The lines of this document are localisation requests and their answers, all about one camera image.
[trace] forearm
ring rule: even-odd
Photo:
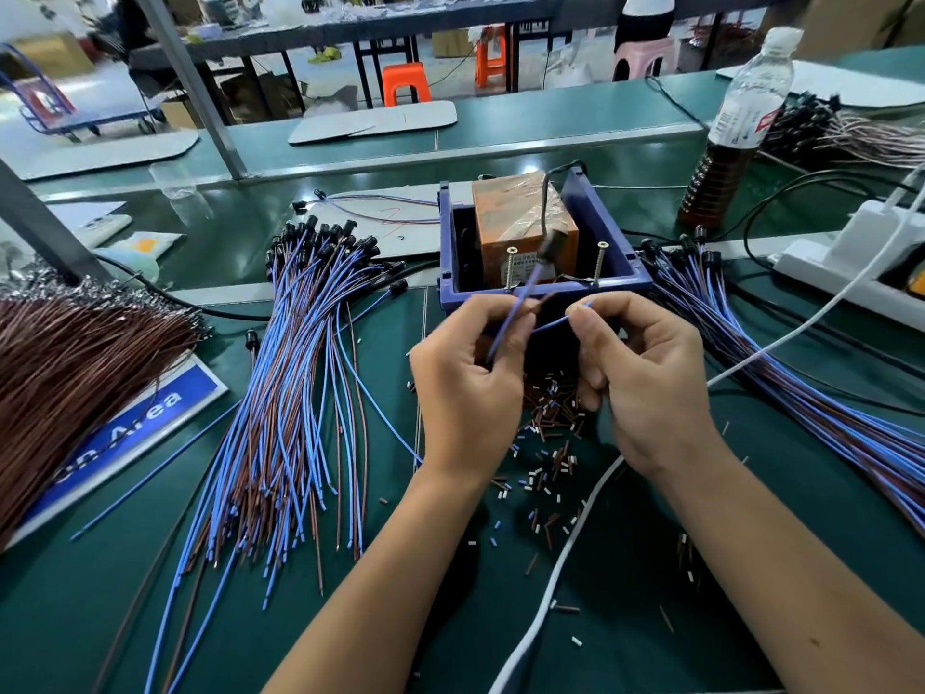
[[[925,691],[925,640],[711,434],[657,481],[791,694]]]
[[[264,694],[404,691],[430,606],[483,491],[428,474],[425,461]]]

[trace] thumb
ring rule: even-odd
[[[636,363],[636,354],[593,309],[572,306],[568,315],[572,331],[581,341],[584,352],[604,372],[608,382],[619,380],[627,365]]]
[[[526,343],[535,326],[537,326],[537,314],[533,313],[521,316],[511,325],[495,356],[492,374],[511,374],[516,375],[518,380],[524,379]]]

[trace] white label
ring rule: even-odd
[[[710,130],[710,141],[728,148],[757,148],[783,104],[772,94],[738,95],[723,100]]]
[[[508,279],[508,258],[502,261],[502,284]],[[514,264],[511,267],[511,284],[516,285],[518,282],[523,285],[530,275],[533,274],[533,268],[537,264],[537,252],[530,254],[515,254]],[[556,277],[556,267],[552,263],[546,263],[539,271],[539,279],[551,280]]]

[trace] orange stool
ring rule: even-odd
[[[430,88],[421,63],[402,63],[400,66],[386,66],[382,69],[382,98],[387,107],[399,104],[399,88],[417,90],[418,102],[430,102]]]
[[[476,86],[487,87],[489,77],[493,75],[507,76],[508,73],[508,47],[504,42],[504,27],[489,27],[502,43],[502,55],[499,58],[489,58],[489,41],[483,35],[476,47]]]

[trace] black pants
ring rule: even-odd
[[[657,41],[664,39],[672,30],[674,22],[674,12],[665,12],[665,14],[656,14],[654,16],[627,16],[621,14],[617,19],[617,33],[614,35],[613,52],[621,44],[628,41],[638,43],[640,41]],[[655,61],[653,74],[658,75],[661,66],[661,60]],[[620,61],[617,67],[613,69],[613,81],[627,80],[630,77],[630,66],[626,61]]]

